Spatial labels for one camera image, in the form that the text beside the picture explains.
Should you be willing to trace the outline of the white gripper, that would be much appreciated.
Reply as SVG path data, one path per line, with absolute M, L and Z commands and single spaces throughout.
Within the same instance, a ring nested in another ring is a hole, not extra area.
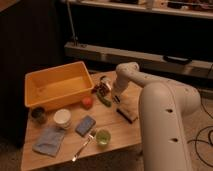
M 112 100 L 115 103 L 117 103 L 117 104 L 120 103 L 120 96 L 126 90 L 127 87 L 128 87 L 128 83 L 125 81 L 115 80 L 113 82 L 111 96 L 112 96 Z

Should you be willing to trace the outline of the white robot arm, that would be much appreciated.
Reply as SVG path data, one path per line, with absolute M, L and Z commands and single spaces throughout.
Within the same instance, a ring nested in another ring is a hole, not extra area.
M 198 90 L 173 79 L 141 72 L 136 62 L 121 63 L 115 72 L 112 97 L 118 103 L 130 82 L 142 88 L 138 112 L 144 171 L 193 171 L 182 117 L 200 107 Z

